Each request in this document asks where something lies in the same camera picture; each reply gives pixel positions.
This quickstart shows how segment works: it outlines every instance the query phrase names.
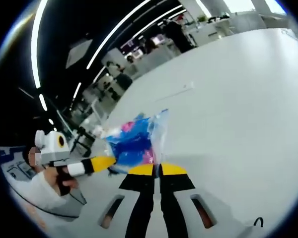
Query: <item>led light strip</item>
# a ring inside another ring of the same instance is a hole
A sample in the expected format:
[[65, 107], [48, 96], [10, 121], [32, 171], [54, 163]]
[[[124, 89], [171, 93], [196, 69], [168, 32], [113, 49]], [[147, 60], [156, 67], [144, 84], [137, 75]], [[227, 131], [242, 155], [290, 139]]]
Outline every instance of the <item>led light strip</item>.
[[94, 78], [93, 83], [96, 82], [96, 80], [97, 80], [98, 77], [101, 75], [101, 73], [105, 70], [105, 68], [106, 68], [106, 67], [103, 67], [103, 68], [100, 70], [100, 72], [99, 72], [99, 73], [96, 75], [96, 77]]
[[39, 36], [40, 23], [41, 23], [43, 11], [47, 2], [48, 0], [41, 0], [39, 7], [35, 13], [35, 18], [34, 18], [33, 28], [32, 28], [31, 64], [32, 64], [32, 72], [33, 72], [33, 78], [34, 78], [34, 83], [36, 88], [41, 87], [39, 70], [38, 70], [37, 50], [38, 50], [38, 36]]
[[44, 109], [45, 111], [47, 111], [48, 108], [46, 107], [45, 100], [44, 100], [44, 97], [43, 97], [42, 94], [39, 95], [39, 99], [40, 99], [40, 101], [41, 101], [41, 104], [42, 104], [43, 109]]
[[186, 11], [187, 11], [187, 9], [184, 9], [184, 10], [182, 10], [182, 11], [179, 11], [179, 12], [177, 12], [176, 14], [173, 14], [172, 16], [170, 16], [169, 19], [174, 18], [175, 16], [180, 15], [180, 14], [186, 12]]
[[77, 88], [75, 90], [75, 93], [74, 93], [74, 96], [73, 96], [73, 100], [76, 98], [76, 95], [78, 93], [78, 90], [79, 90], [80, 86], [81, 86], [81, 83], [78, 84], [78, 86], [77, 86]]
[[136, 38], [140, 33], [142, 33], [144, 30], [146, 30], [148, 27], [150, 27], [151, 25], [153, 25], [156, 21], [159, 21], [161, 18], [167, 16], [168, 14], [172, 13], [173, 11], [175, 11], [176, 9], [179, 9], [183, 7], [183, 5], [179, 5], [179, 6], [176, 6], [175, 8], [165, 12], [164, 14], [162, 14], [160, 17], [156, 18], [155, 20], [153, 20], [152, 22], [150, 22], [149, 24], [147, 24], [145, 27], [143, 27], [139, 32], [137, 32], [133, 37], [132, 39]]
[[93, 57], [89, 61], [86, 69], [89, 69], [90, 68], [91, 64], [94, 62], [95, 58], [97, 57], [97, 55], [99, 54], [99, 52], [101, 51], [101, 49], [104, 47], [104, 45], [107, 43], [107, 41], [112, 37], [112, 35], [118, 30], [118, 28], [122, 24], [124, 24], [124, 22], [129, 17], [131, 17], [136, 11], [138, 11], [140, 8], [142, 8], [144, 5], [146, 5], [150, 1], [151, 0], [145, 0], [145, 1], [143, 1], [141, 4], [139, 4], [138, 6], [136, 6], [131, 12], [129, 12], [120, 22], [118, 22], [118, 24], [111, 30], [111, 32], [109, 32], [109, 34], [106, 36], [106, 38], [103, 40], [103, 42], [99, 45], [99, 47], [97, 48], [97, 50], [94, 53]]

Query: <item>white sleeve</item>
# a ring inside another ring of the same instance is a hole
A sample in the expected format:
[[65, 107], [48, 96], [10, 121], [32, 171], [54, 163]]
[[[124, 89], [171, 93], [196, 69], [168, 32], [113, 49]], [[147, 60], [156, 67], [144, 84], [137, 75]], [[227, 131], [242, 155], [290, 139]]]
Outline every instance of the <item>white sleeve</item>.
[[43, 172], [34, 176], [30, 182], [15, 180], [14, 187], [21, 196], [41, 209], [59, 207], [68, 201], [68, 196], [60, 197], [52, 189], [46, 182]]

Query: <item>robot eye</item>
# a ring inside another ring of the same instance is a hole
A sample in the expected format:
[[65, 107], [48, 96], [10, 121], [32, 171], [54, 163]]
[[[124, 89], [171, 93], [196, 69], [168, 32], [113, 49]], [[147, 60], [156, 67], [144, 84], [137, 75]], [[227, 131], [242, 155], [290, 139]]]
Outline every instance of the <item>robot eye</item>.
[[62, 148], [64, 146], [64, 139], [62, 136], [59, 136], [58, 142], [59, 142], [59, 146]]

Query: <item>ceiling light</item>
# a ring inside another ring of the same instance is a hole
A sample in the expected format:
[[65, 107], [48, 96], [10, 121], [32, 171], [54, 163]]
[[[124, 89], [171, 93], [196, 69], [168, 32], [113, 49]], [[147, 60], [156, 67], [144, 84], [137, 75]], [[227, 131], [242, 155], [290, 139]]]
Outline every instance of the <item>ceiling light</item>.
[[43, 97], [42, 94], [39, 95], [39, 99], [40, 99], [40, 101], [41, 101], [41, 104], [42, 104], [43, 109], [44, 109], [45, 111], [47, 111], [48, 108], [46, 107], [46, 104], [45, 104], [45, 101], [44, 101], [44, 97]]
[[75, 90], [75, 93], [74, 93], [74, 96], [73, 96], [73, 100], [76, 98], [76, 95], [78, 93], [78, 90], [79, 90], [79, 87], [81, 86], [81, 83], [78, 84], [76, 90]]
[[169, 19], [174, 18], [175, 16], [180, 15], [180, 14], [186, 12], [186, 11], [187, 11], [187, 9], [184, 9], [184, 10], [182, 10], [182, 11], [179, 11], [179, 12], [177, 12], [176, 14], [173, 14], [172, 16], [170, 16]]
[[101, 68], [100, 72], [96, 75], [96, 77], [93, 80], [93, 83], [96, 82], [96, 80], [98, 79], [98, 77], [101, 75], [101, 73], [105, 70], [106, 67]]
[[35, 13], [35, 18], [34, 18], [33, 28], [32, 28], [31, 64], [32, 64], [32, 72], [33, 72], [33, 78], [34, 78], [34, 83], [36, 88], [41, 87], [39, 70], [38, 70], [37, 50], [38, 50], [38, 36], [39, 36], [40, 22], [47, 2], [48, 0], [41, 0], [39, 7]]
[[131, 17], [136, 11], [138, 11], [140, 8], [142, 8], [144, 5], [146, 5], [148, 2], [150, 2], [151, 0], [145, 0], [143, 1], [141, 4], [139, 4], [138, 6], [136, 6], [131, 12], [129, 12], [120, 22], [118, 22], [118, 24], [114, 27], [114, 29], [111, 30], [111, 32], [109, 32], [109, 34], [106, 36], [106, 38], [103, 40], [102, 43], [100, 43], [99, 47], [97, 48], [96, 52], [94, 53], [93, 57], [91, 58], [91, 60], [89, 61], [86, 69], [89, 69], [91, 64], [93, 63], [93, 61], [95, 60], [96, 56], [99, 54], [99, 52], [101, 51], [101, 49], [104, 47], [104, 45], [107, 43], [107, 41], [110, 39], [110, 37], [112, 37], [112, 35], [118, 30], [118, 28], [124, 24], [124, 22]]
[[136, 21], [138, 21], [139, 19], [141, 19], [144, 15], [146, 15], [148, 12], [152, 11], [157, 6], [163, 4], [165, 1], [168, 1], [168, 0], [163, 0], [163, 1], [160, 1], [158, 3], [155, 3], [154, 6], [150, 7], [148, 10], [146, 10], [144, 13], [142, 13], [140, 16], [138, 16], [135, 20], [133, 20], [133, 23], [135, 23]]
[[160, 20], [161, 18], [167, 16], [168, 14], [170, 14], [171, 12], [175, 11], [176, 9], [181, 8], [182, 5], [176, 6], [175, 8], [167, 11], [166, 13], [162, 14], [160, 17], [156, 18], [155, 20], [153, 20], [152, 22], [150, 22], [149, 24], [147, 24], [145, 27], [143, 27], [139, 32], [137, 32], [132, 39], [136, 38], [140, 33], [142, 33], [144, 30], [146, 30], [148, 27], [150, 27], [152, 24], [154, 24], [156, 21]]
[[210, 18], [212, 15], [210, 14], [209, 10], [204, 6], [204, 4], [201, 2], [201, 0], [195, 0], [197, 4], [199, 5], [202, 12], [205, 14], [207, 18]]

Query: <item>hand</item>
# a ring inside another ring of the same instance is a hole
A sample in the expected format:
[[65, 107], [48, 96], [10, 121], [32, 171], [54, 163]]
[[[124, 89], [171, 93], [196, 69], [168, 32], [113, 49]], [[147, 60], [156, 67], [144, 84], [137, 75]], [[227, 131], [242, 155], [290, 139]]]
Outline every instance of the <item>hand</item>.
[[[63, 171], [65, 173], [69, 173], [68, 168], [67, 167], [63, 167], [62, 168]], [[58, 194], [61, 195], [60, 193], [60, 188], [56, 182], [56, 178], [59, 175], [56, 168], [55, 167], [47, 167], [44, 171], [44, 178], [46, 180], [46, 182], [48, 182], [48, 184], [52, 187], [52, 189], [54, 189], [54, 191]], [[71, 179], [71, 180], [67, 180], [67, 181], [63, 181], [63, 185], [64, 186], [68, 186], [71, 188], [71, 190], [73, 188], [78, 188], [78, 182], [75, 178]]]

